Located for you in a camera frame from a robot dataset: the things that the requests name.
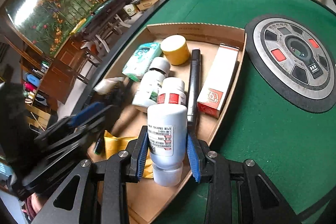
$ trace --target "cardboard box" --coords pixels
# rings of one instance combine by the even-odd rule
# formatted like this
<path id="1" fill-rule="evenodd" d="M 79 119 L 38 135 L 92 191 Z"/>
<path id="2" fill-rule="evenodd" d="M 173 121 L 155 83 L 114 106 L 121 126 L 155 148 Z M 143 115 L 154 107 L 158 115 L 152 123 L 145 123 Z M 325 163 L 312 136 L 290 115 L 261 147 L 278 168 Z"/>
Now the cardboard box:
<path id="1" fill-rule="evenodd" d="M 105 78 L 122 76 L 122 69 L 124 65 L 140 44 L 150 41 L 161 42 L 163 39 L 173 34 L 180 34 L 184 36 L 187 40 L 187 45 L 190 51 L 193 48 L 199 48 L 201 50 L 202 85 L 205 82 L 208 71 L 211 68 L 212 62 L 221 43 L 237 47 L 239 49 L 236 73 L 232 78 L 232 85 L 228 91 L 227 99 L 219 118 L 217 119 L 204 113 L 199 116 L 197 137 L 200 140 L 206 141 L 210 145 L 229 107 L 239 77 L 245 53 L 246 36 L 244 29 L 203 23 L 166 23 L 148 25 L 124 48 L 115 63 L 106 73 Z M 171 66 L 169 74 L 169 76 L 179 77 L 184 81 L 186 93 L 188 92 L 189 72 L 190 62 L 187 61 L 179 66 Z M 131 104 L 138 85 L 139 83 L 135 83 L 135 85 L 132 86 L 132 96 L 126 99 L 127 106 L 113 127 L 111 132 L 113 136 L 136 136 L 139 134 L 141 127 L 147 124 L 146 114 L 140 112 Z M 97 157 L 97 155 L 94 155 L 92 152 L 89 152 L 89 154 L 92 156 L 92 160 L 103 160 L 103 158 Z M 154 180 L 144 178 L 137 184 L 128 183 L 127 201 L 130 223 L 152 223 L 152 221 L 154 221 L 155 218 L 176 197 L 191 175 L 192 173 L 190 171 L 189 161 L 186 155 L 184 159 L 181 182 L 174 187 L 162 187 L 156 184 Z"/>
<path id="2" fill-rule="evenodd" d="M 157 1 L 159 0 L 140 0 L 140 4 L 137 4 L 137 7 L 140 11 L 143 11 L 153 6 Z"/>
<path id="3" fill-rule="evenodd" d="M 238 48 L 221 44 L 197 98 L 199 111 L 219 117 L 235 73 Z"/>

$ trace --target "white plastic bottle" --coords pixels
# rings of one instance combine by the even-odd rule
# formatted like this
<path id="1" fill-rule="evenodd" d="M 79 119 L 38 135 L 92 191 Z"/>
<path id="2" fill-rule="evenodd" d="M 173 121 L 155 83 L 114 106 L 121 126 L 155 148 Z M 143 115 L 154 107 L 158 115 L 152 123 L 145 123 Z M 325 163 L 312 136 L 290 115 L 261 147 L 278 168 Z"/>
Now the white plastic bottle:
<path id="1" fill-rule="evenodd" d="M 162 89 L 157 96 L 158 104 L 185 105 L 184 82 L 177 77 L 168 77 L 162 83 Z"/>
<path id="2" fill-rule="evenodd" d="M 181 180 L 187 135 L 187 108 L 180 104 L 157 104 L 147 110 L 150 155 L 154 181 L 165 187 Z"/>
<path id="3" fill-rule="evenodd" d="M 169 74 L 169 69 L 170 63 L 165 58 L 154 58 L 149 71 L 142 77 L 132 105 L 142 112 L 147 112 L 149 106 L 155 105 L 162 83 Z"/>

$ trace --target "blue object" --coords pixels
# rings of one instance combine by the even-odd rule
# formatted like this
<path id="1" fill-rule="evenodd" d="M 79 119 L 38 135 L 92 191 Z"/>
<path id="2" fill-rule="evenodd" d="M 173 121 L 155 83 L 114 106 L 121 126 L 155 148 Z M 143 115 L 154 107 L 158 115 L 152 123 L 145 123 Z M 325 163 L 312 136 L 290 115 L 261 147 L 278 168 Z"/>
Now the blue object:
<path id="1" fill-rule="evenodd" d="M 34 75 L 27 75 L 27 80 L 29 83 L 32 83 L 34 86 L 39 87 L 40 85 L 40 80 L 36 78 Z"/>
<path id="2" fill-rule="evenodd" d="M 73 128 L 76 128 L 80 126 L 82 123 L 84 123 L 86 120 L 88 120 L 90 117 L 97 114 L 104 107 L 105 107 L 104 103 L 94 102 L 91 105 L 89 105 L 87 108 L 79 112 L 76 116 L 72 117 L 70 121 L 68 122 L 68 125 Z"/>
<path id="3" fill-rule="evenodd" d="M 142 143 L 141 149 L 140 149 L 140 155 L 138 160 L 138 165 L 136 169 L 136 177 L 138 180 L 140 180 L 143 176 L 143 172 L 145 170 L 145 164 L 147 159 L 147 153 L 148 153 L 148 146 L 149 146 L 149 139 L 148 139 L 148 131 L 146 130 L 144 141 Z"/>
<path id="4" fill-rule="evenodd" d="M 201 172 L 200 172 L 200 165 L 199 165 L 199 158 L 197 156 L 193 141 L 191 136 L 188 132 L 187 134 L 187 154 L 189 158 L 191 172 L 193 173 L 193 177 L 195 178 L 196 182 L 200 182 L 201 180 Z"/>

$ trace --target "bottle label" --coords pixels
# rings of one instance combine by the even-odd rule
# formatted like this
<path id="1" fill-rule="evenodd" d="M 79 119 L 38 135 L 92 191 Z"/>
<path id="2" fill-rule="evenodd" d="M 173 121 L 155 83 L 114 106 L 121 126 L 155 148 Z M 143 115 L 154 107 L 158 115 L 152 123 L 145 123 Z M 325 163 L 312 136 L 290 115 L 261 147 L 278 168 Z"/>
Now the bottle label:
<path id="1" fill-rule="evenodd" d="M 158 98 L 158 93 L 161 88 L 162 88 L 161 82 L 157 80 L 150 84 L 142 84 L 139 86 L 138 90 L 136 91 L 135 96 L 149 98 L 152 101 L 156 102 Z"/>
<path id="2" fill-rule="evenodd" d="M 151 153 L 159 156 L 173 155 L 173 126 L 147 127 L 149 138 L 149 149 Z"/>
<path id="3" fill-rule="evenodd" d="M 185 106 L 185 94 L 178 95 L 176 93 L 162 93 L 157 97 L 158 104 L 179 104 Z"/>

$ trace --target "green felt table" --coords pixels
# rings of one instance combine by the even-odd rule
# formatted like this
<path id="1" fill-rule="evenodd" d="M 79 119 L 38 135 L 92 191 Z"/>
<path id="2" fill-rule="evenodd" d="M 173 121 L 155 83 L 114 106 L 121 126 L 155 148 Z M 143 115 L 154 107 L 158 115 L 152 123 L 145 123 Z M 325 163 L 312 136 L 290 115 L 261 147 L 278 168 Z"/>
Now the green felt table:
<path id="1" fill-rule="evenodd" d="M 203 22 L 244 28 L 264 14 L 297 20 L 336 57 L 336 16 L 312 0 L 168 0 L 144 25 Z M 336 184 L 335 132 L 336 107 L 322 114 L 295 107 L 267 84 L 246 54 L 211 149 L 230 160 L 256 160 L 298 214 Z M 207 184 L 191 178 L 155 223 L 203 223 L 207 190 Z"/>

